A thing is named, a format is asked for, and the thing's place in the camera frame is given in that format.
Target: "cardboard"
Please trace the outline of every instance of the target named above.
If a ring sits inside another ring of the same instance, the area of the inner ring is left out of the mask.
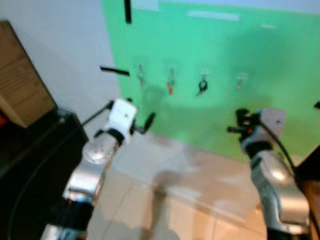
[[[56,107],[8,21],[0,21],[0,109],[27,128]]]

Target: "green backdrop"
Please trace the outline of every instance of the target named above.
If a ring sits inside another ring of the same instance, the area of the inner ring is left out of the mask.
[[[159,11],[132,9],[126,24],[122,0],[104,0],[103,12],[116,67],[130,71],[119,85],[139,106],[138,123],[156,112],[153,132],[246,159],[239,136],[226,133],[235,110],[274,107],[287,112],[281,139],[292,154],[304,156],[319,143],[319,15],[160,1]],[[197,96],[204,70],[208,90]]]

